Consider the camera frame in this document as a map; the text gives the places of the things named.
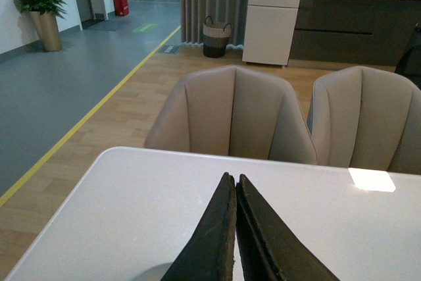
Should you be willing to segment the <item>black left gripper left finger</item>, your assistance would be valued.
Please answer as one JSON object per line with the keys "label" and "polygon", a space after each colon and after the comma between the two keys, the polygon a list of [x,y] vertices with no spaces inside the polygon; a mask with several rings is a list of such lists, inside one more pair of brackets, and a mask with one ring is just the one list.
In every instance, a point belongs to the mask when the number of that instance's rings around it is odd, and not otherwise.
{"label": "black left gripper left finger", "polygon": [[163,280],[232,280],[237,218],[234,177],[224,173],[192,237]]}

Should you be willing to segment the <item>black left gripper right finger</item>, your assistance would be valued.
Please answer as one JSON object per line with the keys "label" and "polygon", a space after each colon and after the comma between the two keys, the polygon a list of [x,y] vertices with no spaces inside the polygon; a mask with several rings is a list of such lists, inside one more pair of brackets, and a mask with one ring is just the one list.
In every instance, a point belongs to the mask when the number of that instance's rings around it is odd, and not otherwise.
{"label": "black left gripper right finger", "polygon": [[245,280],[337,280],[303,245],[251,181],[236,185],[237,242]]}

